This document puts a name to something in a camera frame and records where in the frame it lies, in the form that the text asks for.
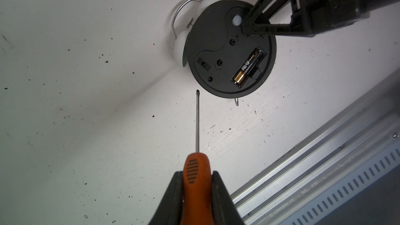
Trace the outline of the orange handled screwdriver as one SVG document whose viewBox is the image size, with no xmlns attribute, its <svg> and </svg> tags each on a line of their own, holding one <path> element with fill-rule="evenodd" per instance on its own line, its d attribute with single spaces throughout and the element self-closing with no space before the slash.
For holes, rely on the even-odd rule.
<svg viewBox="0 0 400 225">
<path fill-rule="evenodd" d="M 213 225 L 211 210 L 211 168 L 200 152 L 200 91 L 196 90 L 195 152 L 188 155 L 183 169 L 182 225 Z"/>
</svg>

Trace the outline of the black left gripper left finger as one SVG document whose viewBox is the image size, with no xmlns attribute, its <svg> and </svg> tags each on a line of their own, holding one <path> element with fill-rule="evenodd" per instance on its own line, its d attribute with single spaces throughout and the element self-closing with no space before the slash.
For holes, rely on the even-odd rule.
<svg viewBox="0 0 400 225">
<path fill-rule="evenodd" d="M 149 225 L 179 225 L 183 205 L 183 172 L 174 173 Z"/>
</svg>

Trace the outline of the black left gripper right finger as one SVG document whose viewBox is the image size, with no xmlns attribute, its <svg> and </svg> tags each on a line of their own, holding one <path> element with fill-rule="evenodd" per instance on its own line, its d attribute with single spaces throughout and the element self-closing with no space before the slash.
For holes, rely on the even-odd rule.
<svg viewBox="0 0 400 225">
<path fill-rule="evenodd" d="M 217 171 L 212 173 L 211 208 L 215 225 L 244 225 Z"/>
</svg>

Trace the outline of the black gold AA battery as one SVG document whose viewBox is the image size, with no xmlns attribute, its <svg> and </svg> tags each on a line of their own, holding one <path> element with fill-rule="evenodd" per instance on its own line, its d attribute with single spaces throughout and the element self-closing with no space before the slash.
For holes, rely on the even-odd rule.
<svg viewBox="0 0 400 225">
<path fill-rule="evenodd" d="M 259 48 L 255 48 L 254 51 L 250 54 L 250 56 L 246 59 L 240 69 L 235 73 L 232 78 L 232 82 L 239 88 L 242 87 L 244 82 L 250 76 L 251 71 L 254 69 L 256 65 L 265 57 L 265 53 L 263 50 Z"/>
</svg>

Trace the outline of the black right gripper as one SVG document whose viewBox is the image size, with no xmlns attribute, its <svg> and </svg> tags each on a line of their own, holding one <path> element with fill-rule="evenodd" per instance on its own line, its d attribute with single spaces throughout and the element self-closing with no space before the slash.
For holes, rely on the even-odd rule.
<svg viewBox="0 0 400 225">
<path fill-rule="evenodd" d="M 293 35 L 296 31 L 297 35 L 314 36 L 367 19 L 371 11 L 399 1 L 258 0 L 244 17 L 241 30 L 244 35 Z M 293 22 L 271 24 L 270 18 L 288 4 L 291 5 L 293 12 Z"/>
</svg>

